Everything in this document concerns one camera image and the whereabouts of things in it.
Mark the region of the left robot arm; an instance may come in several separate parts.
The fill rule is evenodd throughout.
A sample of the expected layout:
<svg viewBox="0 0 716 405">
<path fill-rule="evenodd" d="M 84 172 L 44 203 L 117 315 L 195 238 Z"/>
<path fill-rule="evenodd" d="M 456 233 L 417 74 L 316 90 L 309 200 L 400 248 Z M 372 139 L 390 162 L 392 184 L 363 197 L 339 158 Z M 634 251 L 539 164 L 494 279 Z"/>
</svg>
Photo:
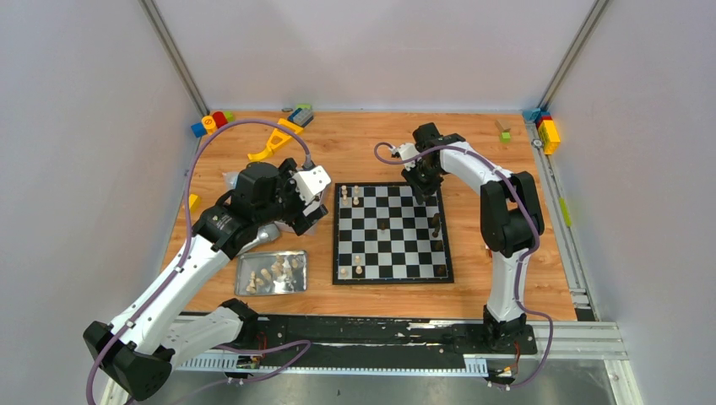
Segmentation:
<svg viewBox="0 0 716 405">
<path fill-rule="evenodd" d="M 201 213 L 161 275 L 112 321 L 85 329 L 94 368 L 144 401 L 187 360 L 224 343 L 250 348 L 258 340 L 258 315 L 237 299 L 181 327 L 173 322 L 208 280 L 249 250 L 261 227 L 279 221 L 303 235 L 324 217 L 321 196 L 330 183 L 322 166 L 299 169 L 293 159 L 280 166 L 254 162 L 240 171 L 234 188 Z"/>
</svg>

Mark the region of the black silver chess board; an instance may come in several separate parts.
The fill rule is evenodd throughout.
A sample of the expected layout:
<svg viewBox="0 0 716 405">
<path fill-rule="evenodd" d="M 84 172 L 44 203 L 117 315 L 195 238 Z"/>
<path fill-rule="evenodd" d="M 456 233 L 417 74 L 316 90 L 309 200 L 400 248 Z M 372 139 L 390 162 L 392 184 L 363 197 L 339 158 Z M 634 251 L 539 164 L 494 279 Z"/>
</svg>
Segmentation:
<svg viewBox="0 0 716 405">
<path fill-rule="evenodd" d="M 334 212 L 335 285 L 453 283 L 440 192 L 417 201 L 405 182 L 339 183 Z"/>
</svg>

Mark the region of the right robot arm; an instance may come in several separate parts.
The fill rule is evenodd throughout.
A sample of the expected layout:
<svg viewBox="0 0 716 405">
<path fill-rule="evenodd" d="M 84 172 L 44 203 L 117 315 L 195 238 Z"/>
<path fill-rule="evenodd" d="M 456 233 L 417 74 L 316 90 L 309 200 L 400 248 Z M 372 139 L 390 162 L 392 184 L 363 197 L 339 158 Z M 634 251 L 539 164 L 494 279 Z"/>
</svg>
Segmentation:
<svg viewBox="0 0 716 405">
<path fill-rule="evenodd" d="M 445 175 L 478 194 L 480 234 L 492 260 L 482 340 L 489 350 L 503 352 L 526 331 L 523 276 L 545 227 L 534 177 L 504 170 L 462 136 L 441 135 L 433 123 L 419 126 L 413 139 L 393 147 L 391 155 L 401 159 L 402 175 L 419 201 L 436 192 Z"/>
</svg>

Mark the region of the tin box with dark pieces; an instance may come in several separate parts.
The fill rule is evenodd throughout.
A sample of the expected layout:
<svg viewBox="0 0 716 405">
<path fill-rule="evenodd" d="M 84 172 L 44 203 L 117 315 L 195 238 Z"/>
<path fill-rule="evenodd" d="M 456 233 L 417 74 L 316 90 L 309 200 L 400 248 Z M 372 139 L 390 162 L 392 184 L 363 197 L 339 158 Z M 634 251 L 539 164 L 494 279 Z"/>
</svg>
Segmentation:
<svg viewBox="0 0 716 405">
<path fill-rule="evenodd" d="M 305 216 L 301 211 L 309 203 L 302 201 L 297 192 L 293 193 L 285 204 L 285 210 L 281 217 L 275 220 L 274 223 L 276 224 L 277 221 L 285 222 L 296 232 L 295 235 L 304 235 L 313 224 L 317 224 L 328 214 L 328 209 L 322 204 L 318 209 Z"/>
</svg>

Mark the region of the tin lid with light pieces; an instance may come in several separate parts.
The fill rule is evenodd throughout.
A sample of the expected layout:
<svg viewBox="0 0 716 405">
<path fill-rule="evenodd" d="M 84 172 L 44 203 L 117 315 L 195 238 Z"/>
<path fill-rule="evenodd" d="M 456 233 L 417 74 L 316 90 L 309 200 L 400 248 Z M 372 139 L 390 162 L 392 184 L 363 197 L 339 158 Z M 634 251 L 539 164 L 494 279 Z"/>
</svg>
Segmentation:
<svg viewBox="0 0 716 405">
<path fill-rule="evenodd" d="M 260 251 L 237 259 L 235 294 L 273 296 L 298 294 L 308 287 L 306 251 Z"/>
</svg>

